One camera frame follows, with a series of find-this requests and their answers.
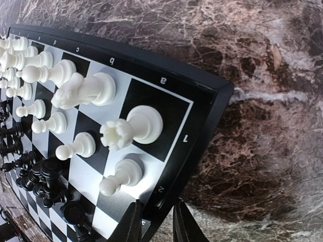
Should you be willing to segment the white king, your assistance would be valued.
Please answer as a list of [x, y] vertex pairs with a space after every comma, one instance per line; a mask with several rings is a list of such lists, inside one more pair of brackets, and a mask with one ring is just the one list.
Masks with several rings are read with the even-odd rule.
[[12, 54], [12, 55], [22, 54], [25, 57], [34, 57], [38, 55], [38, 49], [34, 46], [29, 46], [25, 50], [14, 50], [12, 47], [8, 49], [0, 47], [0, 50], [1, 50], [1, 58], [5, 52], [8, 52], [9, 54]]

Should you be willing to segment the black piece pile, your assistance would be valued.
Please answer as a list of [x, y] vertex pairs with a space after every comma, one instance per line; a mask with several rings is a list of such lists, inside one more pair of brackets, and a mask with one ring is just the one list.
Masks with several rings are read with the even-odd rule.
[[19, 201], [51, 241], [94, 240], [92, 228], [96, 210], [95, 184], [101, 174], [90, 159], [79, 155], [61, 161], [58, 146], [71, 143], [77, 134], [92, 132], [98, 124], [76, 108], [63, 112], [68, 127], [62, 134], [31, 132], [34, 117], [11, 115], [7, 127], [21, 124], [21, 138], [5, 142], [21, 143], [22, 154], [5, 158], [6, 177]]

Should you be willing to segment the black white chessboard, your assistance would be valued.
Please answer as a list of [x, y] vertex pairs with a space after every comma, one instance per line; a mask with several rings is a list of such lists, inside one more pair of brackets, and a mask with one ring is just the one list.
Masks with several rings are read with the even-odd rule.
[[[141, 241], [151, 240], [180, 201], [180, 193], [213, 138], [229, 103], [233, 84], [143, 49], [64, 30], [16, 25], [1, 40], [1, 47], [5, 49], [25, 50], [29, 46], [36, 47], [38, 54], [50, 52], [53, 67], [68, 59], [75, 64], [76, 73], [85, 78], [102, 72], [114, 79], [117, 90], [112, 103], [72, 107], [98, 124], [97, 129], [88, 132], [95, 140], [96, 150], [87, 159], [101, 174], [95, 184], [97, 200], [92, 223], [95, 238], [90, 241], [108, 241], [129, 205], [136, 200], [143, 205]], [[7, 127], [7, 121], [11, 115], [16, 115], [16, 109], [30, 106], [37, 99], [43, 100], [45, 117], [38, 119], [28, 115], [34, 117], [34, 122], [69, 110], [52, 105], [51, 100], [59, 89], [52, 81], [27, 83], [16, 77], [17, 71], [13, 67], [5, 70], [1, 67], [1, 171], [5, 175], [5, 158], [9, 154], [23, 153], [21, 143], [5, 142], [8, 137], [21, 138], [26, 131], [21, 124]], [[134, 141], [118, 151], [103, 146], [101, 126], [110, 120], [126, 119], [130, 110], [139, 105], [151, 106], [162, 116], [163, 130], [159, 138], [151, 144]], [[140, 165], [142, 180], [133, 187], [122, 185], [112, 196], [104, 196], [99, 191], [100, 182], [114, 175], [116, 164], [123, 159], [132, 159]]]

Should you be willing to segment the white pawn b-file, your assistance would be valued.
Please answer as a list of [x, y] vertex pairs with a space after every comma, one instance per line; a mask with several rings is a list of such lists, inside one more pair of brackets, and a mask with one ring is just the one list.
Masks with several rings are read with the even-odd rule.
[[65, 144], [56, 148], [56, 157], [59, 160], [72, 158], [74, 154], [88, 158], [95, 153], [96, 143], [88, 132], [78, 133], [72, 144]]

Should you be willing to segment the white queen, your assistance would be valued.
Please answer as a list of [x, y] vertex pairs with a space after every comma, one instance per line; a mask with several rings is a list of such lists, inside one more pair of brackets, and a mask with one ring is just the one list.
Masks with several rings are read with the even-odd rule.
[[33, 57], [25, 57], [24, 54], [9, 54], [5, 52], [1, 57], [1, 67], [5, 70], [9, 67], [16, 68], [21, 71], [25, 67], [35, 66], [47, 68], [53, 67], [53, 55], [48, 51], [43, 51], [40, 54]]

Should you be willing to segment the white knight b-file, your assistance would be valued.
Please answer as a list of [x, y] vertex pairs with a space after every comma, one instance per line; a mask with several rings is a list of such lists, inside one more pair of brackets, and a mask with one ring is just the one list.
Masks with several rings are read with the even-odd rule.
[[56, 91], [51, 103], [61, 109], [90, 103], [105, 106], [112, 103], [116, 90], [114, 79], [106, 73], [99, 72], [86, 78], [74, 73], [69, 81]]

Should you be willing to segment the white pawn a-file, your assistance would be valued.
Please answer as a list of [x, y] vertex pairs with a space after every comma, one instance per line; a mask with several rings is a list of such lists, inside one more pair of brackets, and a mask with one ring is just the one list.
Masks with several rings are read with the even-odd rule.
[[104, 178], [99, 184], [99, 191], [104, 196], [112, 196], [122, 185], [133, 187], [143, 177], [140, 165], [132, 159], [123, 159], [115, 166], [115, 174]]

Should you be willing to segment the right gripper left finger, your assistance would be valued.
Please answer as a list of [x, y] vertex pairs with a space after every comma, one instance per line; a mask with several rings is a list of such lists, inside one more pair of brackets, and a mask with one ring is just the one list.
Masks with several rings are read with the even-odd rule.
[[108, 242], [139, 242], [142, 239], [142, 203], [131, 203]]

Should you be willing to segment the white bishop c-file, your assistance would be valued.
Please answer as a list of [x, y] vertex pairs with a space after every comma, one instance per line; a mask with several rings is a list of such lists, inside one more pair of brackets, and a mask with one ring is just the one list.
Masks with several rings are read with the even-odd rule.
[[22, 71], [16, 72], [16, 77], [22, 78], [27, 83], [45, 83], [50, 80], [60, 88], [64, 83], [69, 81], [76, 71], [76, 66], [72, 61], [63, 59], [50, 69], [46, 66], [40, 68], [35, 66], [25, 67]]

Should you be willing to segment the white rook a-file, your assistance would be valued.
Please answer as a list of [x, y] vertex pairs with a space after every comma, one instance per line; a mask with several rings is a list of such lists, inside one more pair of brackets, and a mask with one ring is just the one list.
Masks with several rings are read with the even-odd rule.
[[163, 119], [153, 107], [139, 105], [130, 110], [126, 119], [110, 120], [99, 130], [101, 143], [110, 151], [118, 151], [134, 141], [140, 144], [151, 144], [161, 135]]

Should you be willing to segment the white pawn c-file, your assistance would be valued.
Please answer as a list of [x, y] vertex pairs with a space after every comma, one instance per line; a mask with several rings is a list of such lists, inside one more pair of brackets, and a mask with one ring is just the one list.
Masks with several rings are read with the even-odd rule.
[[56, 134], [62, 134], [67, 129], [67, 119], [62, 112], [55, 112], [48, 120], [33, 122], [31, 129], [34, 133], [40, 134], [50, 130]]

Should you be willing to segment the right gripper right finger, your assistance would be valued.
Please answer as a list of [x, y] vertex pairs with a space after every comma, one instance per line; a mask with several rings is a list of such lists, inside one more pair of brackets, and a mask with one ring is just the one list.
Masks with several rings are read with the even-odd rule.
[[173, 241], [202, 241], [202, 232], [186, 204], [180, 200], [174, 206]]

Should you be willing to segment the white pawn d-file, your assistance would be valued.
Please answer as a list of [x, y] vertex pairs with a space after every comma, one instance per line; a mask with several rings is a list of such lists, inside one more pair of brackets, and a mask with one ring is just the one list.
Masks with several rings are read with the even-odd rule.
[[30, 106], [19, 106], [16, 109], [16, 115], [18, 117], [24, 117], [28, 115], [35, 116], [38, 119], [44, 118], [46, 114], [46, 106], [43, 100], [37, 99]]

